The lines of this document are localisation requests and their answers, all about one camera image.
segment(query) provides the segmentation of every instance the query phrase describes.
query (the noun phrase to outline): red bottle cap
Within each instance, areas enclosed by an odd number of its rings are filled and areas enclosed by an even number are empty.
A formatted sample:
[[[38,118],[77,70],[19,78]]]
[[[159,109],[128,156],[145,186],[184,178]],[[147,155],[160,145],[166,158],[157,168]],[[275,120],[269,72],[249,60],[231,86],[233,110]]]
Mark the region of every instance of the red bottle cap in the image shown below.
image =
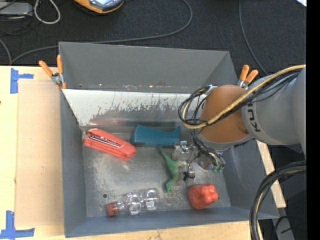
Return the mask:
[[[114,216],[117,214],[117,208],[114,203],[107,204],[106,211],[109,216]]]

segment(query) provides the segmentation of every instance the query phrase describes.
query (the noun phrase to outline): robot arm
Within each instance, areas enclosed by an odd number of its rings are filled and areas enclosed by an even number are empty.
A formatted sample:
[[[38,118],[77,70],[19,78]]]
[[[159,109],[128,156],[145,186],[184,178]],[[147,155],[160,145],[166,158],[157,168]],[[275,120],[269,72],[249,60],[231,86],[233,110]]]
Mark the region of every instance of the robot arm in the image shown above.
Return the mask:
[[[270,145],[301,144],[306,156],[306,65],[260,78],[248,89],[216,87],[205,98],[197,123],[185,120],[186,114],[184,109],[184,125],[198,130],[193,135],[211,151],[257,139]]]

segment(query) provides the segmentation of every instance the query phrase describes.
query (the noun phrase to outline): blue tape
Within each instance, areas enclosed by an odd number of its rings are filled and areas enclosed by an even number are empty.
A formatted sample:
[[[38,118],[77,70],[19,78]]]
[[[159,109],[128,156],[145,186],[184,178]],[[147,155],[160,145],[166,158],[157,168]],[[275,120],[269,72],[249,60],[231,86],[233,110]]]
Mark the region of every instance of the blue tape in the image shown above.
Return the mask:
[[[14,68],[11,68],[11,79],[10,79],[10,93],[11,94],[16,94],[18,93],[18,80],[19,79],[33,79],[34,75],[33,74],[19,74],[18,70],[15,70]]]
[[[5,212],[5,229],[1,230],[0,239],[15,240],[16,238],[33,237],[35,229],[16,230],[15,228],[15,213],[7,210]]]

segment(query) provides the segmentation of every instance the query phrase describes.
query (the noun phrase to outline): white cable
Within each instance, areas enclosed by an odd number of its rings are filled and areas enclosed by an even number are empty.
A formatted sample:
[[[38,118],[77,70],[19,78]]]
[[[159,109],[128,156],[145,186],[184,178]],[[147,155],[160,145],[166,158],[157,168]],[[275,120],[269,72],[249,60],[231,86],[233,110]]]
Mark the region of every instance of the white cable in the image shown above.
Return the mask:
[[[55,4],[55,2],[53,0],[49,0],[50,3],[54,6],[54,8],[56,9],[56,12],[58,13],[58,18],[55,20],[55,21],[44,21],[43,19],[41,19],[38,14],[37,14],[37,8],[38,8],[38,5],[39,5],[39,2],[40,0],[36,0],[35,1],[35,5],[33,7],[33,11],[34,11],[34,15],[35,17],[41,21],[42,23],[45,23],[45,24],[56,24],[57,22],[60,21],[60,18],[61,18],[61,14],[60,14],[60,11],[59,11],[59,8],[57,7],[57,5]]]

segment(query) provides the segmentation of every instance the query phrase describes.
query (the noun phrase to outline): teal object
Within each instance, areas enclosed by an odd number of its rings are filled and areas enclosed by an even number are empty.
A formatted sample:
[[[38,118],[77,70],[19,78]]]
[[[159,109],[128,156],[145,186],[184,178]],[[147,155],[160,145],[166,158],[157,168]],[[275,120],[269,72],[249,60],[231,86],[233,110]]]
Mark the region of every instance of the teal object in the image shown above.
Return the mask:
[[[170,172],[171,179],[165,184],[166,191],[172,192],[174,190],[173,183],[175,183],[180,178],[179,167],[185,166],[186,162],[183,161],[174,161],[172,160],[160,146],[157,146],[158,150],[160,151],[161,155],[163,156],[166,166]]]
[[[130,143],[142,143],[148,147],[173,146],[180,141],[180,126],[173,131],[162,131],[139,124],[133,131]]]

